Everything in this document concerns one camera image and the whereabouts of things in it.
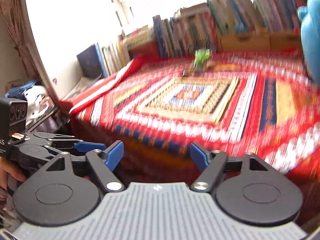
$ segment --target finger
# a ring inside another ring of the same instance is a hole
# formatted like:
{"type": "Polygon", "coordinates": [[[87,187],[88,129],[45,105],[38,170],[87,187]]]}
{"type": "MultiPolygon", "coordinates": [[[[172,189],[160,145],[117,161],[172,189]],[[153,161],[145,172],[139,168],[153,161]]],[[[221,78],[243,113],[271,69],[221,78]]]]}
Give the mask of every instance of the finger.
{"type": "Polygon", "coordinates": [[[26,177],[23,175],[22,171],[13,162],[8,161],[7,159],[0,158],[0,169],[6,171],[19,181],[26,181],[26,177]]]}
{"type": "Polygon", "coordinates": [[[7,189],[8,184],[8,173],[4,170],[0,170],[0,187],[7,189]]]}

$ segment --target black camera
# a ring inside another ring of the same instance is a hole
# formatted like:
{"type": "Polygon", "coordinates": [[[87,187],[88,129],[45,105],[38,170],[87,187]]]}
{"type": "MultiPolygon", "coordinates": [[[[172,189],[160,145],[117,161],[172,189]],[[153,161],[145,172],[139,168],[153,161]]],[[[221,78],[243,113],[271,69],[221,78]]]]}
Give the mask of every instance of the black camera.
{"type": "Polygon", "coordinates": [[[28,103],[14,98],[0,98],[0,156],[6,157],[11,145],[25,136],[28,103]]]}

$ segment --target blue book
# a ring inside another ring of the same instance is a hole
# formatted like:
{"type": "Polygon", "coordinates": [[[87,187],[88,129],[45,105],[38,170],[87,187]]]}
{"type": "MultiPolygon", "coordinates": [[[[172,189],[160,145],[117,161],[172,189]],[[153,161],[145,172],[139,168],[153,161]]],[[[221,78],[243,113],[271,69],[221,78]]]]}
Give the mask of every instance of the blue book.
{"type": "Polygon", "coordinates": [[[238,25],[235,26],[235,32],[236,33],[243,33],[247,31],[247,26],[244,24],[244,20],[242,19],[241,13],[235,4],[233,0],[228,0],[237,20],[238,20],[238,25]]]}
{"type": "Polygon", "coordinates": [[[173,36],[173,40],[174,40],[174,43],[176,46],[177,55],[178,55],[178,57],[183,57],[183,52],[182,52],[182,47],[181,47],[180,41],[179,41],[178,31],[175,30],[174,23],[175,23],[175,18],[171,17],[170,21],[169,21],[169,25],[172,30],[172,36],[173,36]]]}
{"type": "Polygon", "coordinates": [[[78,62],[82,68],[83,75],[88,78],[106,78],[108,72],[102,59],[98,43],[91,45],[77,55],[78,62]]]}
{"type": "Polygon", "coordinates": [[[164,36],[162,33],[162,29],[160,27],[161,20],[158,19],[156,16],[153,16],[153,29],[157,38],[158,48],[159,48],[159,54],[160,57],[168,57],[167,49],[164,45],[164,36]]]}

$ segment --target red blanket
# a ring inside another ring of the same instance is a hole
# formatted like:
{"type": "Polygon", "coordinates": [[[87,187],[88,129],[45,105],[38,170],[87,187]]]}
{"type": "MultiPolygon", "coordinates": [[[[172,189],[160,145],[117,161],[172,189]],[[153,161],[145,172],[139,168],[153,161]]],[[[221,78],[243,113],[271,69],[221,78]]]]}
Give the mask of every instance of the red blanket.
{"type": "Polygon", "coordinates": [[[138,57],[116,79],[71,110],[74,132],[92,141],[121,139],[133,180],[192,182],[189,145],[233,156],[254,152],[286,173],[305,195],[318,187],[320,90],[292,53],[224,53],[197,77],[191,59],[138,57]]]}

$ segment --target gray gripper base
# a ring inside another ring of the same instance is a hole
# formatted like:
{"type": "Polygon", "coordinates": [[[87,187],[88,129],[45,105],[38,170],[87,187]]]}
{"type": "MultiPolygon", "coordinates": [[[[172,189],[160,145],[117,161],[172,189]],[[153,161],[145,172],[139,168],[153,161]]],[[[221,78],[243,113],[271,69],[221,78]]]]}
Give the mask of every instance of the gray gripper base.
{"type": "Polygon", "coordinates": [[[22,223],[14,234],[20,240],[298,240],[306,236],[293,222],[271,228],[241,224],[225,215],[209,194],[193,192],[185,183],[131,183],[123,192],[106,194],[98,208],[78,222],[56,228],[22,223]]]}

